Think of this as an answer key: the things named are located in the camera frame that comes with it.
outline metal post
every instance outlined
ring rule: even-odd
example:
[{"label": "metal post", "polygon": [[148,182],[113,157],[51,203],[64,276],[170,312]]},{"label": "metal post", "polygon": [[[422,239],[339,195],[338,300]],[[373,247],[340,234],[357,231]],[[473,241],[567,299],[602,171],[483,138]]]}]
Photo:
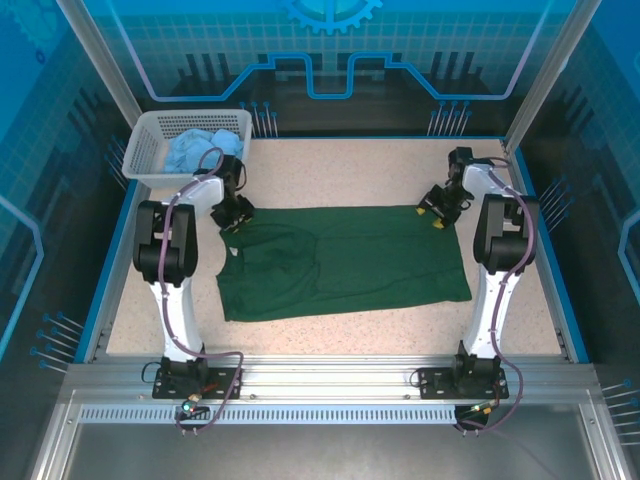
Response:
[{"label": "metal post", "polygon": [[589,26],[593,14],[596,12],[601,0],[578,1],[571,14],[567,18],[562,31],[558,35],[551,51],[540,68],[538,76],[531,85],[529,93],[522,102],[522,106],[516,113],[513,123],[505,137],[508,152],[515,152],[525,133],[533,123],[540,107],[549,95],[565,62],[573,53],[580,41],[582,34]]},{"label": "metal post", "polygon": [[142,115],[127,81],[81,0],[56,0],[76,37],[131,128]]}]

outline grid pattern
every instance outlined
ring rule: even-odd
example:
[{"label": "grid pattern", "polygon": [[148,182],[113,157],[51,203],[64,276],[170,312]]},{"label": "grid pattern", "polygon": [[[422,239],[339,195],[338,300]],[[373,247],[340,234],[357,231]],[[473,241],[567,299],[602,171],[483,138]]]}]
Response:
[{"label": "grid pattern", "polygon": [[591,149],[609,147],[640,203],[640,100],[594,28],[585,32],[554,95],[577,86],[594,113],[581,134],[582,142]]},{"label": "grid pattern", "polygon": [[[514,73],[540,14],[536,13],[390,13],[377,12],[363,20],[360,28],[346,34],[314,34],[282,14],[167,15],[124,17],[121,22],[156,91],[161,96],[180,81],[178,69],[189,71],[186,55],[216,56],[223,53],[232,75],[241,73],[258,55],[273,52],[321,53],[322,69],[316,75],[340,76],[338,55],[355,51],[392,51],[413,63],[420,72],[432,71],[436,52],[449,58],[458,52],[452,78],[460,76],[463,58],[474,57],[470,71],[481,68],[481,80],[492,93],[503,93]],[[540,37],[521,74],[518,90],[526,91],[562,27],[566,15],[547,18]],[[139,74],[110,17],[96,18],[115,58],[137,94],[144,92]],[[206,71],[205,65],[198,65]],[[436,68],[436,78],[444,78],[446,60]],[[223,78],[221,66],[213,62],[213,76]],[[304,75],[279,72],[279,78]]]},{"label": "grid pattern", "polygon": [[[5,137],[0,141],[0,192],[23,210],[54,148],[75,151],[80,142],[76,128],[64,117],[84,87],[107,98],[108,93],[91,63],[78,61],[82,46],[69,31],[48,59]],[[88,115],[91,109],[83,105]],[[0,257],[17,220],[0,208]]]}]

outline perforated metal strip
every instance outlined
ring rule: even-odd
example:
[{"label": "perforated metal strip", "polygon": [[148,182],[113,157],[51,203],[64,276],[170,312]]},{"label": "perforated metal strip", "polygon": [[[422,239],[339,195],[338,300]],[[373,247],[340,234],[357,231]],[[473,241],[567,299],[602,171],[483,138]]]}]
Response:
[{"label": "perforated metal strip", "polygon": [[[91,405],[83,406],[80,423],[172,424],[175,405]],[[454,424],[454,406],[450,405],[229,405],[218,420],[220,424]],[[211,410],[197,419],[206,422]]]}]

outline blue edge trim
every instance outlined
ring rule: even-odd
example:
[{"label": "blue edge trim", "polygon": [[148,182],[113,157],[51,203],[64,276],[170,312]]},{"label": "blue edge trim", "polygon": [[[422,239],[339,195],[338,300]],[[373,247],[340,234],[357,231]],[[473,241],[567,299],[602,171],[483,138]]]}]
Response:
[{"label": "blue edge trim", "polygon": [[93,295],[91,307],[89,307],[89,314],[87,315],[87,321],[84,325],[84,329],[82,330],[82,336],[80,337],[80,343],[78,344],[78,349],[76,350],[76,355],[73,359],[73,363],[84,363],[84,357],[87,353],[87,350],[89,349],[91,336],[93,334],[94,328],[96,327],[96,322],[98,321],[98,312],[100,311],[100,305],[102,304],[104,292],[107,289],[107,281],[109,280],[111,268],[113,267],[113,263],[116,259],[116,252],[118,251],[118,247],[120,246],[120,240],[122,239],[122,233],[124,232],[124,225],[125,223],[127,223],[127,216],[129,215],[129,210],[131,209],[133,196],[136,192],[137,186],[137,180],[132,180],[131,182],[129,182],[127,194],[125,195],[124,201],[122,202],[122,208],[120,209],[118,222],[116,223],[116,228],[113,231],[113,236],[111,237],[109,250],[107,250],[107,257],[104,260],[102,272],[100,272],[98,285],[96,285],[96,293]]},{"label": "blue edge trim", "polygon": [[[402,137],[353,137],[353,138],[431,138],[431,137],[402,136]],[[473,138],[502,139],[502,137],[473,137]],[[516,150],[516,160],[518,162],[518,167],[520,168],[520,173],[524,181],[525,190],[528,193],[535,193],[535,189],[533,188],[533,182],[531,181],[531,177],[529,176],[529,170],[527,169],[527,166],[525,164],[524,157],[522,155],[522,152],[520,151],[520,148]],[[95,328],[96,322],[98,320],[98,311],[100,310],[100,304],[102,303],[104,292],[107,287],[107,280],[109,279],[109,274],[111,273],[111,268],[113,267],[113,263],[115,261],[116,252],[118,250],[118,246],[120,245],[120,239],[122,238],[124,225],[126,223],[127,216],[131,208],[131,204],[133,203],[133,195],[135,193],[136,186],[137,186],[136,181],[132,181],[129,183],[129,188],[127,189],[127,195],[125,196],[124,202],[122,204],[122,209],[120,210],[120,216],[118,217],[118,223],[116,224],[115,231],[113,232],[111,244],[109,245],[109,251],[107,252],[107,257],[104,261],[104,266],[102,267],[100,279],[98,280],[98,285],[96,286],[96,293],[93,296],[93,301],[91,302],[91,307],[89,309],[89,314],[87,316],[87,322],[85,324],[84,331],[82,332],[82,337],[80,338],[80,344],[78,345],[78,350],[76,351],[74,363],[83,363],[84,357],[89,348],[89,343],[91,341],[93,329]],[[549,260],[549,266],[551,267],[551,274],[553,276],[556,290],[558,292],[558,296],[560,297],[560,303],[562,305],[562,309],[564,311],[564,315],[567,321],[569,334],[571,335],[570,341],[573,343],[574,349],[576,351],[577,358],[575,360],[578,363],[589,363],[589,356],[587,355],[587,349],[585,348],[584,341],[582,340],[580,328],[578,327],[578,321],[576,320],[573,307],[571,306],[571,301],[569,300],[569,294],[567,293],[566,285],[562,278],[562,274],[560,273],[560,266],[558,265],[558,259],[556,258],[555,251],[553,250],[553,245],[551,244],[551,238],[549,237],[549,232],[547,231],[547,227],[544,224],[544,222],[540,222],[539,232],[540,232],[540,238],[542,239],[542,243],[547,253],[547,258]]]}]

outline green towel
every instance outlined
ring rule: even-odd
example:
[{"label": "green towel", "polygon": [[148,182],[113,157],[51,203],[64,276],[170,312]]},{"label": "green towel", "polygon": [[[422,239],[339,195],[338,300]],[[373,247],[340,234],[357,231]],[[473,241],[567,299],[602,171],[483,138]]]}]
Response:
[{"label": "green towel", "polygon": [[411,206],[257,209],[222,232],[226,320],[403,308],[471,299],[455,229]]}]

